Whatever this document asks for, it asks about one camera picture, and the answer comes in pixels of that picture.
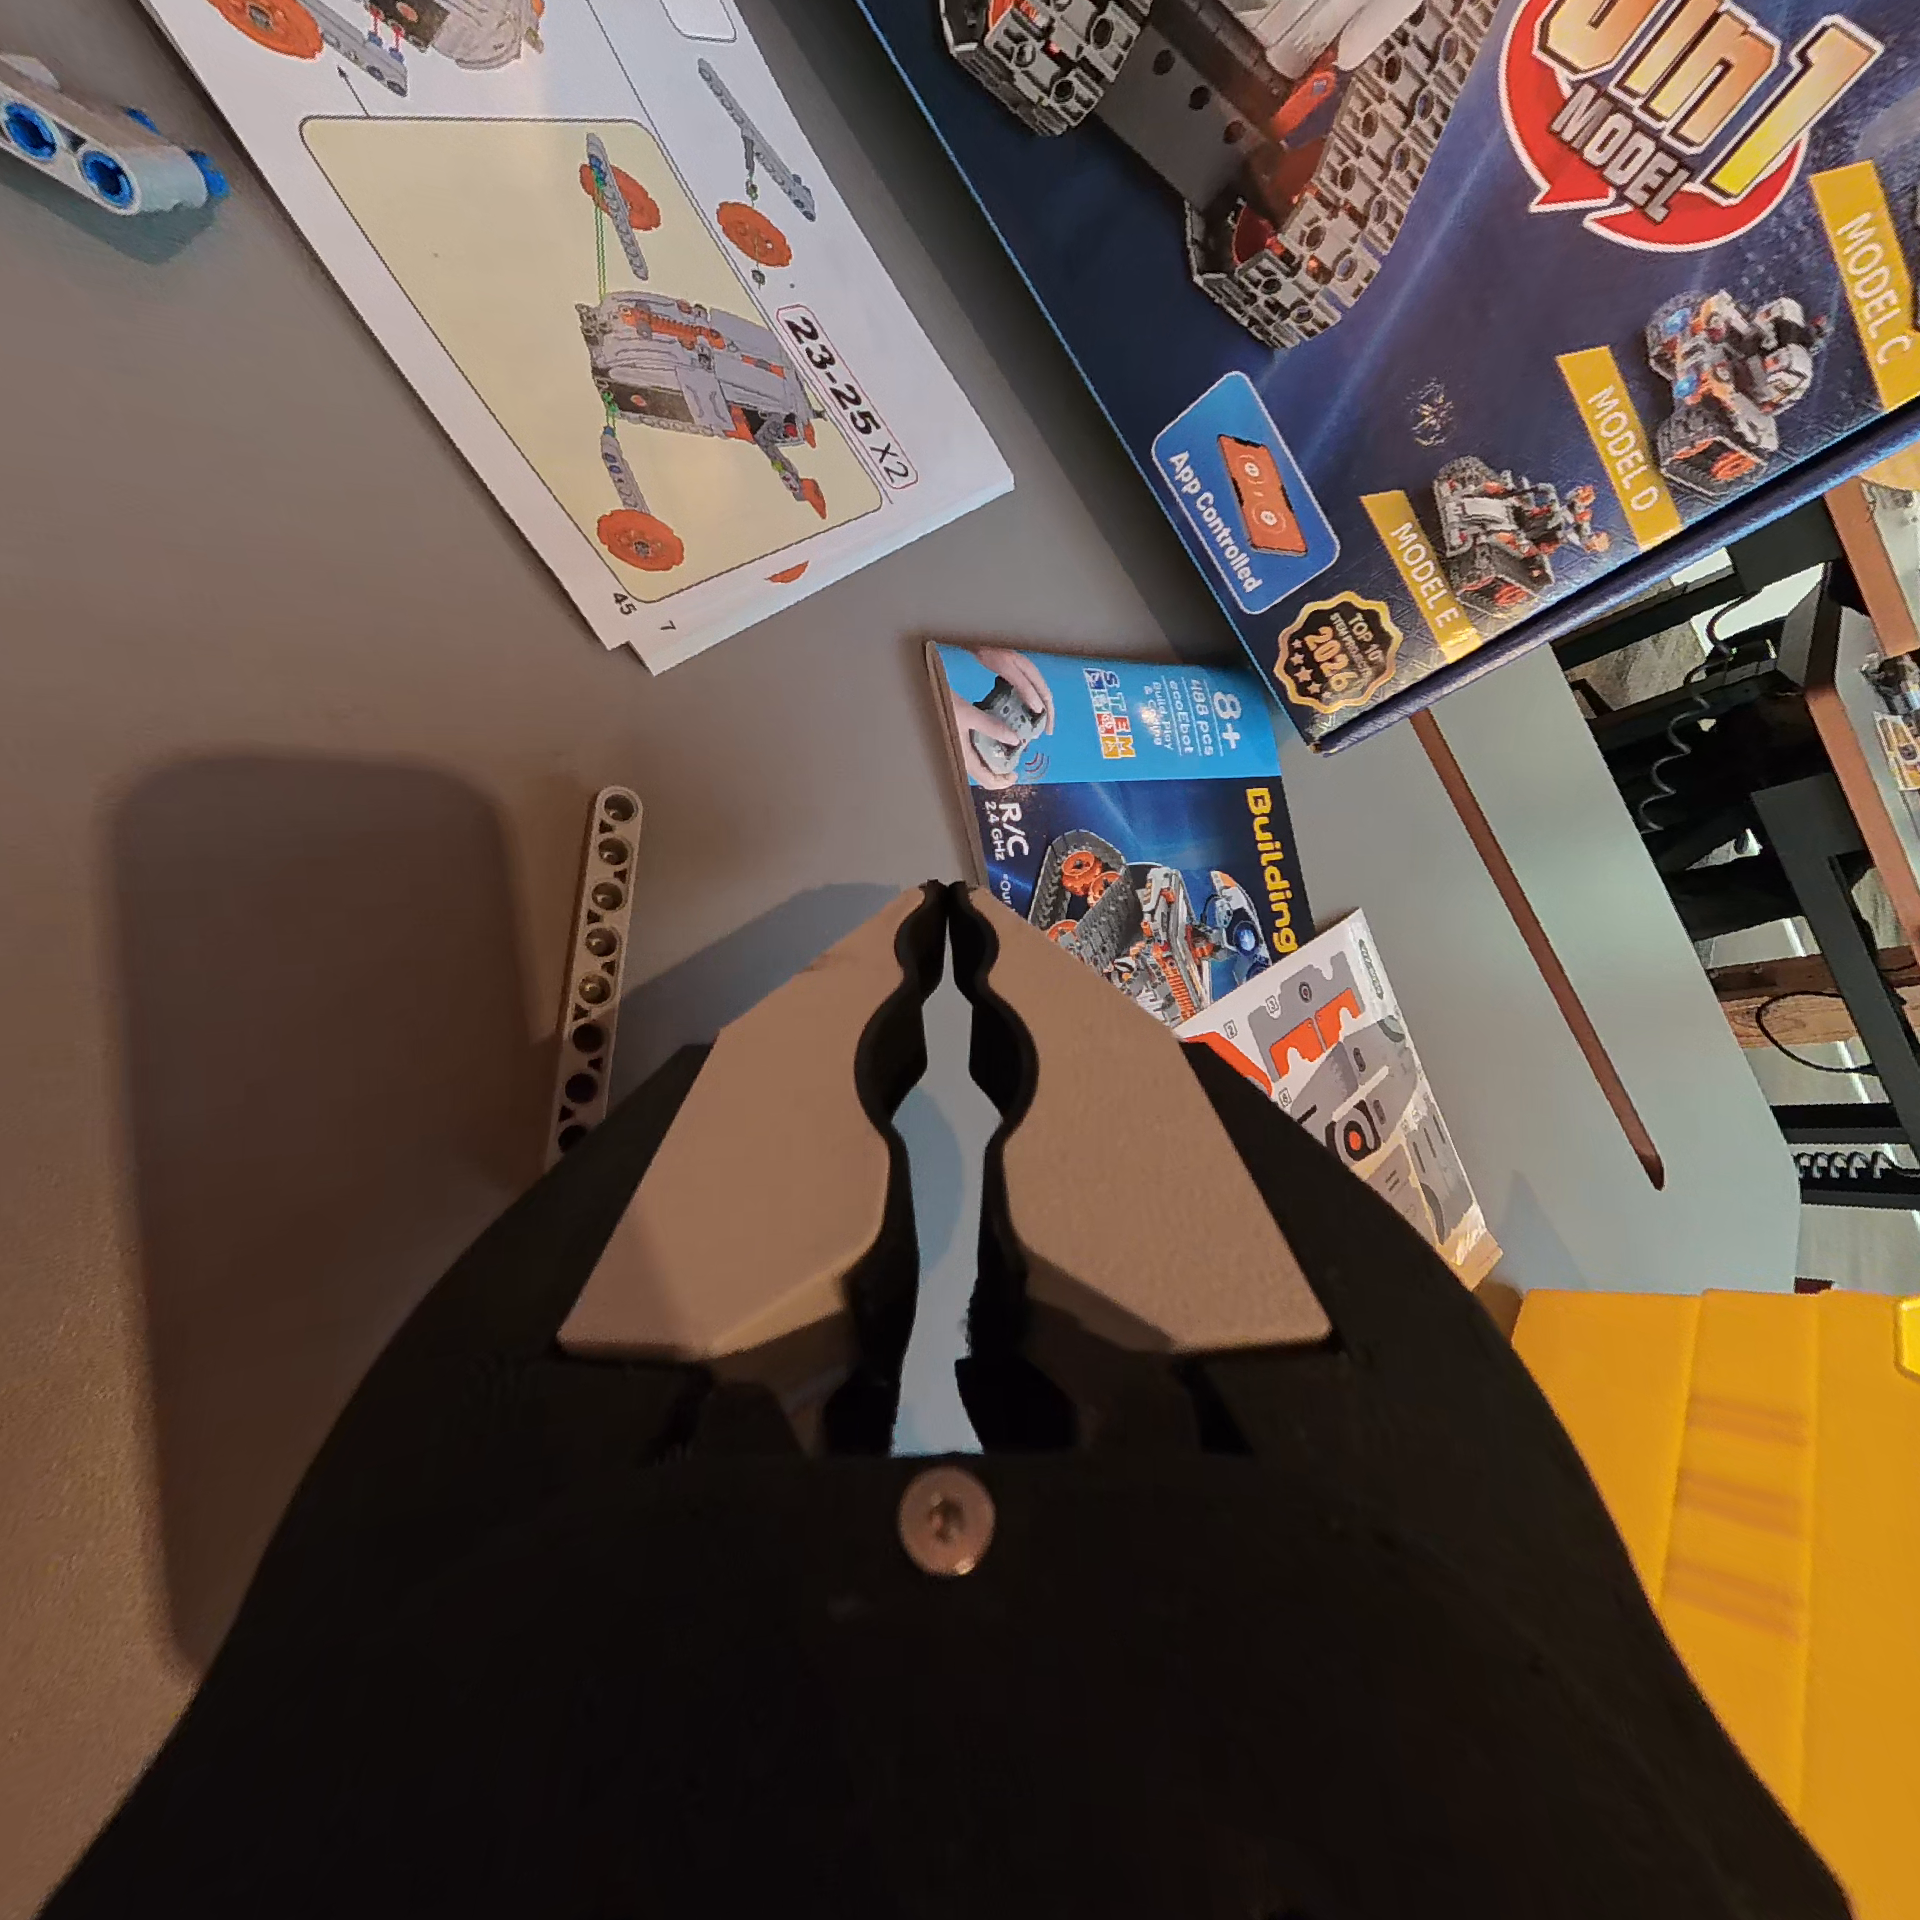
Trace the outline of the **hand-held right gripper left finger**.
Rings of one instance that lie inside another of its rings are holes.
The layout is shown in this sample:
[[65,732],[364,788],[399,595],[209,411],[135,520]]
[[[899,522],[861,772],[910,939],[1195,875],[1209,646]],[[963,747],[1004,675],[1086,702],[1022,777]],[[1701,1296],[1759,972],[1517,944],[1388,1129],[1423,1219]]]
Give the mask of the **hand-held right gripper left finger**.
[[810,1449],[884,1453],[922,1249],[897,1110],[923,1077],[948,891],[900,894],[727,1025],[561,1345],[767,1389]]

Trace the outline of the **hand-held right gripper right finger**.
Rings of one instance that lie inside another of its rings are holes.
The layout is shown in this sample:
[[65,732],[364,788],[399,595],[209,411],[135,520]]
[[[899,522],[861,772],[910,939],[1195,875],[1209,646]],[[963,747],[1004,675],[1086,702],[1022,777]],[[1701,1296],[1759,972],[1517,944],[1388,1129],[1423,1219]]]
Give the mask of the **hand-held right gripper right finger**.
[[1189,1052],[983,891],[948,891],[981,1171],[963,1404],[987,1452],[1244,1453],[1202,1362],[1327,1316]]

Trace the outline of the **long grey holed beam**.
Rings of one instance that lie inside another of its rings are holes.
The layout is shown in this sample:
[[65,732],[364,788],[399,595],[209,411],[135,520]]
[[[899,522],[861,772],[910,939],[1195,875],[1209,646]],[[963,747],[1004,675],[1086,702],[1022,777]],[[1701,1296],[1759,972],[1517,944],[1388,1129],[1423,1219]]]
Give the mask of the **long grey holed beam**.
[[604,786],[589,806],[567,939],[555,1093],[545,1132],[546,1168],[558,1165],[609,1110],[641,817],[641,798],[619,785]]

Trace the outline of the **grey desk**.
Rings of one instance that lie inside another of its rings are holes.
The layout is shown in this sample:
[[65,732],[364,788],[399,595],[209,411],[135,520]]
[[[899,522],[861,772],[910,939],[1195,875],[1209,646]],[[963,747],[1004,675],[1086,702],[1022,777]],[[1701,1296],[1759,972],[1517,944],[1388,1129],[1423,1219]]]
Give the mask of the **grey desk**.
[[[1189,1066],[1330,1334],[1244,1453],[987,1452],[996,1113],[897,1110],[891,1448],[561,1331],[717,1034],[961,850],[922,638],[1239,652],[1117,465],[649,676],[251,160],[5,242],[5,1890],[44,1916],[1846,1916],[1521,1355]],[[609,1110],[545,1165],[594,796]]]

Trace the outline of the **robot sticker sheet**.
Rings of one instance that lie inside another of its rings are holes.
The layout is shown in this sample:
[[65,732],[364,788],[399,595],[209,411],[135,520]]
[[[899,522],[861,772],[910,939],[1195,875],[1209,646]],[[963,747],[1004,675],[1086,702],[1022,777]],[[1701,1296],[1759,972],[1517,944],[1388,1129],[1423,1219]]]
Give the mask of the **robot sticker sheet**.
[[1428,1238],[1475,1289],[1500,1262],[1362,912],[1182,1022]]

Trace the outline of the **closed blue instruction booklet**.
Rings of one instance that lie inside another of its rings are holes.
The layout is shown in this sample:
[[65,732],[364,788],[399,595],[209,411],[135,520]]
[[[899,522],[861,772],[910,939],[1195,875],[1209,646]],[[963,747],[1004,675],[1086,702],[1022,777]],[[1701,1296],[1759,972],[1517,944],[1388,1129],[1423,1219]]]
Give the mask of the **closed blue instruction booklet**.
[[1165,1025],[1311,937],[1275,710],[1241,670],[927,642],[977,883]]

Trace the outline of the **yellow plastic bin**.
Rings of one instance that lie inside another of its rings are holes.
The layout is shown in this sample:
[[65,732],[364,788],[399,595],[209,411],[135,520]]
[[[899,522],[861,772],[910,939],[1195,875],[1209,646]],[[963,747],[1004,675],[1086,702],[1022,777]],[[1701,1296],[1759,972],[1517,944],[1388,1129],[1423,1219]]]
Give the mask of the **yellow plastic bin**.
[[1855,1916],[1918,1916],[1918,1300],[1534,1289],[1515,1349]]

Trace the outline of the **wooden plank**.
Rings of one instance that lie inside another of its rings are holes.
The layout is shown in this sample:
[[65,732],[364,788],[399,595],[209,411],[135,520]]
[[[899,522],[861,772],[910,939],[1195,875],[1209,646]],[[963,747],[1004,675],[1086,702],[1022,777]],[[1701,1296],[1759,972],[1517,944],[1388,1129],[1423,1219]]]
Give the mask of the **wooden plank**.
[[1718,1009],[1742,1050],[1841,1045],[1859,1038],[1821,954],[1710,968]]

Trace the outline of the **brown-topped background table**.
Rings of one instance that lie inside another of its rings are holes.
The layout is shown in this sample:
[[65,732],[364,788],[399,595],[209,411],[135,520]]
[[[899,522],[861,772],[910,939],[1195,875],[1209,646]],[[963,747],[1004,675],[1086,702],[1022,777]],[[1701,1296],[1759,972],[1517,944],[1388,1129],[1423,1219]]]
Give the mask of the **brown-topped background table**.
[[1727,565],[1573,632],[1585,667],[1710,614],[1679,690],[1594,725],[1699,942],[1803,922],[1879,1097],[1783,1105],[1806,1203],[1916,1211],[1916,494],[1855,477],[1732,542]]

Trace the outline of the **blue toy robot box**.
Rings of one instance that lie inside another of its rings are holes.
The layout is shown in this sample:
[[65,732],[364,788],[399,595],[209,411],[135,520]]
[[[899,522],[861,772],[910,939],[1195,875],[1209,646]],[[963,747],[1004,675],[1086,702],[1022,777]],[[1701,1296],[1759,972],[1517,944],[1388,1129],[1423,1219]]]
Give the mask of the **blue toy robot box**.
[[1310,744],[1916,436],[1916,2],[861,12]]

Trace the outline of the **open white instruction booklet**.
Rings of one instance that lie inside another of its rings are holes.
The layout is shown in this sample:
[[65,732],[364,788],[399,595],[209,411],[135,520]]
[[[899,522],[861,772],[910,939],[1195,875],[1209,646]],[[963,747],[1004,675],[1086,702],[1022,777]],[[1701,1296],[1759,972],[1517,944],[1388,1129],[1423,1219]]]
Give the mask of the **open white instruction booklet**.
[[653,673],[1013,489],[731,2],[149,4]]

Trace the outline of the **grey beam with blue pins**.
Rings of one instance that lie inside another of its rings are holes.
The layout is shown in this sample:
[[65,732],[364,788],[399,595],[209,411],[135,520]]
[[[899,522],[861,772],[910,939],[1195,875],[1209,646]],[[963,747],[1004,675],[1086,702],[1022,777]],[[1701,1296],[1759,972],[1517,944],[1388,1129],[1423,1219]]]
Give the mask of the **grey beam with blue pins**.
[[61,88],[33,56],[3,56],[3,153],[118,217],[156,217],[223,201],[228,184],[202,150],[150,116]]

